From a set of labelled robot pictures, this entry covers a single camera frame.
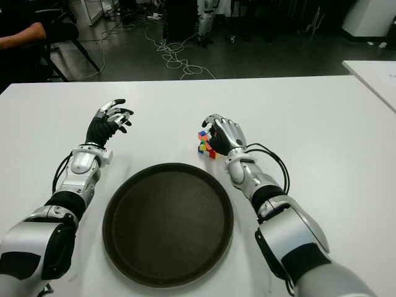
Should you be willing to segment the robot right hand black silver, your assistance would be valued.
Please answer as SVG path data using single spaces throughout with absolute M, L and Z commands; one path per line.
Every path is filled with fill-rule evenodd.
M 204 119 L 202 127 L 208 128 L 209 144 L 217 153 L 227 156 L 234 150 L 246 150 L 246 138 L 238 123 L 219 114 L 211 114 Z

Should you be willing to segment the robot left hand black silver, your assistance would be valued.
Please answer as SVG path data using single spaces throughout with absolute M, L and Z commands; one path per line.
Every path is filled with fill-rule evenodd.
M 129 118 L 134 114 L 132 110 L 122 108 L 126 99 L 117 98 L 105 103 L 92 118 L 86 133 L 85 143 L 104 149 L 106 143 L 121 131 L 127 133 L 126 127 L 131 127 Z

